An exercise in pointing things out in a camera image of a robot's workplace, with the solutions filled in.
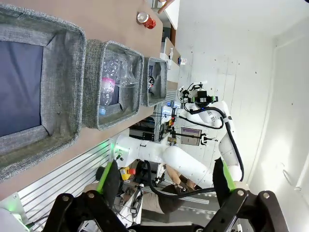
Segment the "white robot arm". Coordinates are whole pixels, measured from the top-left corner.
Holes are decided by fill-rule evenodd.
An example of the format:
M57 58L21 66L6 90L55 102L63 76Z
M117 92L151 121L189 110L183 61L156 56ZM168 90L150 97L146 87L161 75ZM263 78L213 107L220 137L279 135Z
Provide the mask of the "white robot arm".
M219 151L233 180L242 181L243 166L236 145L236 131L226 103L216 101L208 103L205 107L200 107L201 105L186 103L185 109L164 107L162 112L171 112L169 117L183 118L210 128L222 128L225 123L227 134L219 142ZM166 163L202 188L212 185L211 170L177 146L167 146L120 135L113 153L119 167L127 167L136 159Z

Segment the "wire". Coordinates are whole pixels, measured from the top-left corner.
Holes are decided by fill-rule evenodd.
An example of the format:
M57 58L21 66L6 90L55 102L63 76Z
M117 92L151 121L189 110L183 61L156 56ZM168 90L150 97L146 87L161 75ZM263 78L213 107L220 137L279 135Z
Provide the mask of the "wire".
M161 117L162 115L153 115L151 117Z
M187 119L187 118L185 118L185 117L182 117L182 116L179 116L179 118L181 118L181 119L183 119L183 120L186 120L186 121L188 121L188 122L191 122L191 123L193 123L193 124L196 124L196 125L198 125L198 126L202 126L202 127L206 127L206 128L210 128L210 129L215 129L215 130L221 129L221 128L223 128L223 126L224 126L224 121L223 121L223 118L222 118L222 117L220 117L220 120L221 120L221 122L222 122L222 125L221 125L220 127L211 127L211 126L208 126L208 125L205 125L205 124L193 122L193 121L191 121L191 120L189 120L189 119Z
M192 83L191 85L193 85L193 83ZM189 90L189 88L190 88L191 85L189 85L189 87L187 88L187 91Z
M171 116L171 115L167 115L167 114L164 114L164 113L157 113L157 112L153 112L153 113L158 114L158 115Z
M49 215L46 215L46 216L44 216L44 217L41 217L41 218L37 219L36 221L27 224L26 227L27 227L28 229L30 229L32 226L34 226L35 224L37 224L39 221L41 221L41 220L43 220L43 219L45 219L45 218L48 218L48 216L49 216Z
M185 103L184 102L184 98L181 100L180 98L179 98L179 96L178 96L178 93L179 93L179 90L177 90L177 98L180 100L180 103Z
M183 127L178 127L178 128L174 128L174 130L181 129L181 128L187 128L187 127L185 127L185 126L183 126Z
M152 179L151 179L151 167L150 167L149 161L145 160L144 162L147 165L149 187L152 190L152 192L154 192L158 196L168 197L168 198L172 198L172 199L180 199L180 198L184 198L184 197L197 195L199 193L215 192L214 188L203 188L203 189L195 190L193 192L184 193L184 194L181 194L181 195L168 195L168 194L162 193L162 192L156 190L153 186Z
M132 216L132 214L128 214L126 217L124 217L124 216L121 215L120 211L118 211L118 210L116 209L115 204L113 204L113 205L114 205L114 209L115 209L116 212L117 212L116 215L119 214L119 215L122 217L122 219L125 219L125 220L127 220L127 221L133 223L133 221L130 221L130 220L127 219L127 217L130 216L130 215Z
M185 103L183 104L183 108L184 108L185 111L190 112L190 111L187 109L187 107L185 107L185 105L186 105L187 103L188 103L188 102L185 102Z
M198 113L201 113L201 112L204 112L204 111L208 111L208 110L216 111L216 112L218 112L222 116L222 118L226 118L226 114L223 113L220 109L218 109L216 107L206 107L206 108L201 108L199 110L193 110L193 111L190 112L190 114L194 115L194 114L198 114ZM240 157L239 150L237 148L236 142L235 142L234 137L233 137L232 132L231 132L231 125L230 125L230 123L226 122L225 123L225 127L226 127L226 131L227 131L228 137L230 138L231 143L233 145L233 148L235 150L235 153L236 153L236 156L237 156L237 159L238 159L238 162L239 162L239 166L240 166L240 169L241 169L241 179L240 179L240 181L243 181L243 178L244 178L244 167L243 167L242 159Z

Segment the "person's arm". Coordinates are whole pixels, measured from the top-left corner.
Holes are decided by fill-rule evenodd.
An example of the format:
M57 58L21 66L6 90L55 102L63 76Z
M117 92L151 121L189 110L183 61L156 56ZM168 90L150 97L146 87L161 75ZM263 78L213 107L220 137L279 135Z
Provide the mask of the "person's arm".
M174 169L172 169L170 166L166 165L166 171L168 172L171 180L176 183L177 185L180 184L181 180L179 178L180 174L175 171Z
M172 2L174 2L174 0L159 0L159 2L165 2L165 1L166 3L160 8L158 14L162 13L169 5L172 4Z

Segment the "person's hand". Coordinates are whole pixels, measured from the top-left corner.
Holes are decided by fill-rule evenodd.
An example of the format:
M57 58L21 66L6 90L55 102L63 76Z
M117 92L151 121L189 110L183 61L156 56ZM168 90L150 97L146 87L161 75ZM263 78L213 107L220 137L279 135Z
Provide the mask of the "person's hand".
M159 2L165 2L166 3L160 8L158 11L158 14L162 13L169 5L171 5L175 0L159 0Z

